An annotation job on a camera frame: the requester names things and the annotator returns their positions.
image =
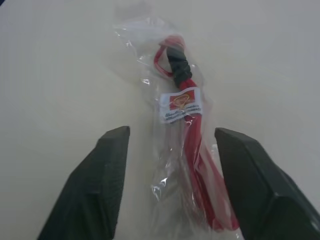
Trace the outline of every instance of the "white label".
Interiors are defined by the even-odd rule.
[[[172,123],[191,114],[202,114],[201,92],[189,87],[177,93],[165,93],[160,97],[160,121]]]

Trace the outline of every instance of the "red cable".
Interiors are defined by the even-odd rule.
[[[154,57],[154,66],[155,68],[162,74],[167,77],[173,77],[173,73],[165,70],[163,67],[159,65],[160,57],[167,47],[173,45],[180,45],[184,49],[185,43],[184,40],[180,36],[169,36],[163,42],[160,43],[160,49],[157,51]],[[181,91],[191,88],[197,87],[197,84],[191,79],[187,79],[179,84],[179,89]],[[217,199],[217,204],[219,209],[219,216],[221,219],[217,219],[214,207],[211,203],[211,199],[209,196],[205,180],[200,173],[200,169],[202,171],[206,171],[206,165],[203,160],[203,157],[200,154],[200,146],[202,142],[201,137],[201,123],[202,123],[202,115],[201,114],[192,114],[184,117],[185,121],[185,141],[184,141],[184,153],[186,156],[186,161],[189,168],[189,177],[192,185],[192,191],[194,194],[195,202],[199,207],[203,207],[205,211],[205,216],[208,224],[215,229],[216,231],[221,231],[225,228],[230,230],[235,230],[239,227],[236,216],[231,209],[231,216],[227,215],[226,212],[226,204],[228,204],[227,200],[224,196],[228,196],[227,189],[225,186],[225,182],[223,177],[220,175],[212,156],[209,150],[205,149],[205,157],[209,159],[209,165],[213,172],[213,184],[215,188],[215,194]]]

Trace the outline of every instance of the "plastic wrap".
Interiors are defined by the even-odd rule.
[[[148,239],[239,239],[213,139],[212,101],[182,35],[159,17],[114,26],[141,66],[141,88],[154,112]]]

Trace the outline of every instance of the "white background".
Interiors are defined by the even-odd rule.
[[[259,140],[319,211],[320,2],[153,5],[184,34],[217,125]],[[69,173],[104,132],[122,125],[131,126],[131,141],[117,238],[144,229],[152,110],[134,84],[135,59],[112,32],[113,17],[110,0],[0,7],[1,239],[35,239]]]

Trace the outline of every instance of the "logo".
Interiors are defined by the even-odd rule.
[[[183,110],[185,105],[192,104],[196,101],[195,91],[190,90],[179,96],[170,96],[170,110]]]

